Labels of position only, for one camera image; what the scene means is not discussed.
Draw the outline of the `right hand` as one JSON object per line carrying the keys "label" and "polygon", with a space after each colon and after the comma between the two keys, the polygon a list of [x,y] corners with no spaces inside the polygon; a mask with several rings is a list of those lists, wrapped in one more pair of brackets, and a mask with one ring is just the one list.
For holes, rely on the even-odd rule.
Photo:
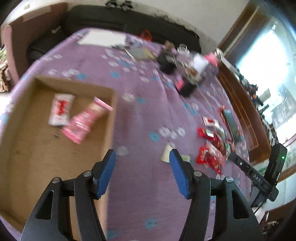
{"label": "right hand", "polygon": [[262,219],[263,219],[263,217],[265,215],[265,207],[264,207],[264,205],[262,205],[260,207],[259,206],[258,207],[253,207],[252,211],[253,211],[256,219],[257,219],[257,222],[261,223],[261,221],[262,221]]}

